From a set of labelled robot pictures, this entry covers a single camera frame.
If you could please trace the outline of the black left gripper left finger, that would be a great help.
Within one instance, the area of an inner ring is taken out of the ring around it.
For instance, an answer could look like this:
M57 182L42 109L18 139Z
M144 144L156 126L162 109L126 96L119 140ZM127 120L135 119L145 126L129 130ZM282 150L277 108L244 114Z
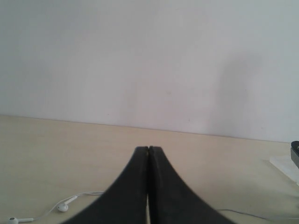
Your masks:
M145 224L148 147L137 147L113 184L65 224Z

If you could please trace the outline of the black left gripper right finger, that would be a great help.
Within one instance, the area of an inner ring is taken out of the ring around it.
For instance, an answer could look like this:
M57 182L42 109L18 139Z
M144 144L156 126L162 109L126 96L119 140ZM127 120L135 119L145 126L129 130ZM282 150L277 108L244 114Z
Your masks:
M161 147L149 147L149 217L152 224L232 224L181 179Z

